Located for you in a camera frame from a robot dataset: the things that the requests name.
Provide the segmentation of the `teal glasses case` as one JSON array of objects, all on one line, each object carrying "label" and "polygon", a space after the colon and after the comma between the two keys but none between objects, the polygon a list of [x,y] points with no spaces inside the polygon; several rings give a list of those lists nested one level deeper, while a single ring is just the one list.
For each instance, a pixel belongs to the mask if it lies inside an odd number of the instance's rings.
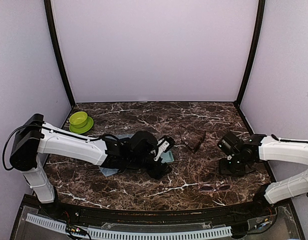
[{"label": "teal glasses case", "polygon": [[168,152],[163,152],[161,155],[160,155],[160,158],[162,159],[162,163],[172,163],[174,162],[174,157],[173,157],[173,154],[172,154],[172,151],[169,150]]}]

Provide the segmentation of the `pink frame sunglasses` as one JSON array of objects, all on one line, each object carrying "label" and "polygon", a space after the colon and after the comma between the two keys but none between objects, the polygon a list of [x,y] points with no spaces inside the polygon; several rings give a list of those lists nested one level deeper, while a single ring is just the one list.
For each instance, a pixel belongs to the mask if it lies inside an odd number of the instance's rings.
[{"label": "pink frame sunglasses", "polygon": [[226,192],[231,188],[230,184],[203,184],[199,186],[199,191],[206,192],[206,193],[213,193],[213,192]]}]

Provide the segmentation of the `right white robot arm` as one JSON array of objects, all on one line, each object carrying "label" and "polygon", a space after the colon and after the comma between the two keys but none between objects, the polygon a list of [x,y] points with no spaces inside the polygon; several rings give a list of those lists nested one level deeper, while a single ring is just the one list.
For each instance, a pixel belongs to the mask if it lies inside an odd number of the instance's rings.
[{"label": "right white robot arm", "polygon": [[[246,168],[254,163],[282,161],[308,166],[308,140],[283,139],[275,135],[253,134],[242,140],[233,132],[227,132],[217,143],[226,155],[219,160],[221,175],[242,177]],[[308,169],[288,179],[262,185],[249,205],[249,213],[259,217],[268,209],[282,200],[308,196]]]}]

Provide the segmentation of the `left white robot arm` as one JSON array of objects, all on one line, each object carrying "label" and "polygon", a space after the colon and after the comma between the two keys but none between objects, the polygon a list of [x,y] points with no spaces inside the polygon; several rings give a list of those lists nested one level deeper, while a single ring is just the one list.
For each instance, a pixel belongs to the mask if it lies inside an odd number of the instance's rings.
[{"label": "left white robot arm", "polygon": [[162,154],[175,144],[170,136],[156,139],[147,131],[137,131],[133,136],[118,138],[112,134],[87,137],[59,129],[44,121],[44,116],[34,114],[24,125],[16,128],[7,138],[13,140],[9,157],[10,168],[22,173],[40,203],[54,218],[64,214],[58,202],[56,188],[49,182],[39,154],[58,155],[85,161],[107,169],[145,169],[156,180],[172,169],[163,162]]}]

